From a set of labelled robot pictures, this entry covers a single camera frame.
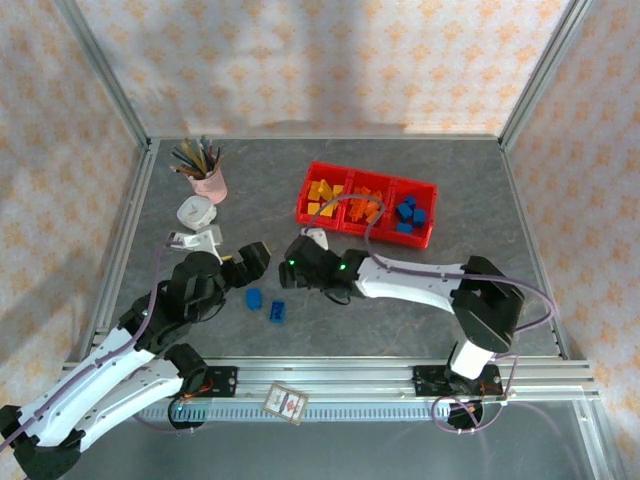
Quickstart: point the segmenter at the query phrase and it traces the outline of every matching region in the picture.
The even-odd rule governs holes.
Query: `pencil holder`
[[[213,175],[202,180],[188,178],[196,195],[208,198],[216,205],[227,196],[227,184],[224,182],[220,168]]]

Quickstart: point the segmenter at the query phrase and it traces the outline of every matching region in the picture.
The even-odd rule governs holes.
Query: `blue block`
[[[398,226],[396,227],[396,232],[411,234],[413,233],[413,227],[408,223],[399,223]]]
[[[416,208],[418,202],[416,202],[416,197],[414,197],[413,195],[407,195],[404,199],[404,203],[409,205],[409,208],[413,210],[414,208]]]
[[[287,306],[280,300],[274,300],[271,303],[271,315],[269,320],[273,323],[284,323],[284,314],[287,311]]]
[[[421,208],[416,208],[413,211],[413,226],[422,227],[425,223],[427,223],[427,212]]]
[[[411,210],[411,207],[406,203],[401,203],[396,207],[396,215],[400,217],[400,220],[406,222],[411,218],[411,215],[413,215],[413,210]]]
[[[259,288],[250,288],[247,290],[247,307],[249,307],[249,310],[259,310],[262,308],[262,294]]]

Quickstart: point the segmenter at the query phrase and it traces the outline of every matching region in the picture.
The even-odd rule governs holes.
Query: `gray countertop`
[[[162,141],[131,246],[114,322],[151,287],[153,249],[170,230],[192,194],[181,175],[168,168],[177,142]],[[341,307],[317,291],[283,290],[277,265],[301,226],[296,200],[309,163],[320,160],[438,185],[435,227],[426,250],[373,242],[383,255],[434,264],[463,263],[470,255],[490,259],[503,273],[535,283],[513,192],[498,144],[489,140],[226,140],[222,167],[229,195],[215,220],[222,229],[221,254],[264,241],[272,259],[252,286],[262,290],[262,310],[245,305],[244,289],[232,290],[214,319],[195,325],[183,341],[203,356],[230,355],[392,355],[446,358],[462,335],[453,315],[420,304],[388,299],[353,299]],[[364,248],[361,237],[329,232],[332,250]],[[185,253],[168,252],[162,278],[169,278]],[[286,323],[269,322],[272,300],[287,304]],[[544,312],[527,298],[521,323]],[[550,327],[518,338],[514,352],[557,355]]]

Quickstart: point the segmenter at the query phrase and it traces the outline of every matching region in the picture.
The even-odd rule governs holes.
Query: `floral wallpaper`
[[[0,405],[22,405],[86,329],[138,155],[53,2],[0,8],[0,39]],[[9,451],[0,472],[24,478]]]
[[[562,322],[640,472],[640,8],[598,0],[511,152]]]
[[[569,0],[79,0],[151,136],[499,134]]]

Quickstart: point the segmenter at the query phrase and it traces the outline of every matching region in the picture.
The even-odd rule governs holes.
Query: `red plastic bin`
[[[438,187],[436,185],[366,170],[339,167],[328,163],[311,162],[298,195],[298,207],[296,210],[296,221],[298,223],[306,225],[311,220],[312,215],[307,214],[307,205],[311,201],[307,198],[311,182],[322,179],[325,179],[331,187],[343,185],[342,193],[345,195],[353,193],[353,189],[356,187],[367,187],[372,193],[376,190],[382,191],[386,210],[382,218],[373,227],[371,238],[417,248],[426,248],[429,244],[435,221],[436,198],[438,196]],[[423,209],[428,215],[427,223],[423,227],[414,227],[411,234],[396,232],[399,219],[395,214],[395,208],[404,202],[407,195],[413,195],[417,200],[416,208]],[[319,216],[315,225],[327,230],[364,236],[367,223],[364,218],[355,223],[351,222],[347,215],[350,208],[349,201],[344,200],[334,210],[331,218]]]

